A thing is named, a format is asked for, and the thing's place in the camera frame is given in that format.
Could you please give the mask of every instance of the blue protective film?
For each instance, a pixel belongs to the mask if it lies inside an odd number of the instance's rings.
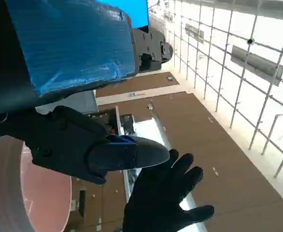
[[[133,28],[149,25],[148,1],[147,0],[97,0],[101,3],[119,7],[132,20]]]
[[[122,10],[89,0],[6,0],[39,96],[135,73]]]

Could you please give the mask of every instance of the blue screen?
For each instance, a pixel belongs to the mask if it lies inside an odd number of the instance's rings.
[[[123,10],[132,20],[133,28],[149,25],[147,0],[97,0]]]

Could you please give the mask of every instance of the gloved hand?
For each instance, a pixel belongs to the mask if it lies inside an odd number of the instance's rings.
[[[193,167],[187,172],[192,154],[175,163],[178,151],[169,153],[169,161],[140,172],[125,206],[123,232],[176,232],[213,216],[212,205],[182,210],[179,203],[202,180],[203,170]]]

